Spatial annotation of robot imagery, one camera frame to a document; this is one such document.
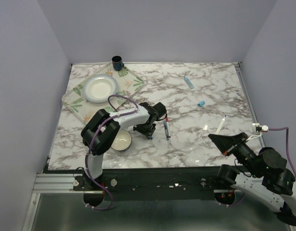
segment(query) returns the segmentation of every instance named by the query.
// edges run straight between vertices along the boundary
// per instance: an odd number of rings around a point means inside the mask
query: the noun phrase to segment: blue cap
[[[199,107],[202,107],[203,105],[205,105],[205,101],[200,101],[198,104],[197,104]]]

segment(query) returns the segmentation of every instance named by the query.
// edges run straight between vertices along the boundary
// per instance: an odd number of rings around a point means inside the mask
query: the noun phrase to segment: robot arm
[[[209,138],[223,155],[233,154],[252,176],[247,177],[235,167],[222,165],[218,173],[219,182],[253,196],[273,211],[279,220],[296,226],[296,178],[286,168],[287,160],[268,147],[256,155],[246,145],[249,137],[244,132],[235,136],[210,134]]]
[[[93,136],[98,127],[108,118],[110,119],[104,126],[104,129],[95,137],[92,147],[92,155],[89,155],[88,168],[93,178],[97,178],[102,174],[103,154],[110,149],[118,131],[134,126],[133,130],[152,139],[155,131],[155,121],[160,120],[166,115],[166,108],[162,103],[150,106],[148,103],[140,103],[136,113],[127,116],[119,116],[122,113],[128,113],[134,109],[122,110],[119,112],[108,113],[104,109],[98,110],[91,118],[87,125],[83,128],[81,136],[83,144],[88,148],[92,142]]]

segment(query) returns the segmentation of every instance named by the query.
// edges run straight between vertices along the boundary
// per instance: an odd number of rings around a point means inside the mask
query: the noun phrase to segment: marble countertop
[[[67,91],[96,72],[104,64],[75,64]],[[132,98],[138,103],[162,102],[170,121],[171,138],[166,140],[164,127],[157,123],[153,140],[133,132],[132,145],[124,153],[108,150],[103,168],[199,167],[234,165],[234,156],[224,157],[208,138],[224,115],[221,135],[242,131],[251,134],[252,118],[245,95],[232,63],[126,64],[145,80],[144,87]],[[184,82],[187,76],[194,89]],[[206,104],[198,107],[198,102]],[[119,109],[131,108],[129,103]],[[76,169],[84,166],[85,147],[80,136],[85,125],[65,106],[50,154],[49,170]],[[258,152],[259,139],[247,143]]]

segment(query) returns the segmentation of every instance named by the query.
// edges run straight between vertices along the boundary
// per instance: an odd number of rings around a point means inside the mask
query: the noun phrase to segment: white marker
[[[225,118],[226,118],[226,116],[227,116],[227,115],[225,115],[224,118],[221,120],[220,125],[219,125],[219,127],[217,128],[217,130],[216,130],[216,132],[215,132],[215,135],[218,135],[218,134],[220,133],[220,131],[221,131],[222,127],[223,127],[223,124],[224,124],[224,122],[225,122]]]
[[[168,131],[168,138],[171,137],[171,132],[169,131],[169,123],[168,123],[168,118],[165,119],[166,125],[167,125],[167,131]]]

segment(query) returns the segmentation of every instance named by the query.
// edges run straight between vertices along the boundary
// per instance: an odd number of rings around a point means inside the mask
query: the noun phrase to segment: cable connector
[[[269,127],[266,125],[260,125],[260,123],[252,123],[252,133],[260,134],[261,132],[268,132]]]

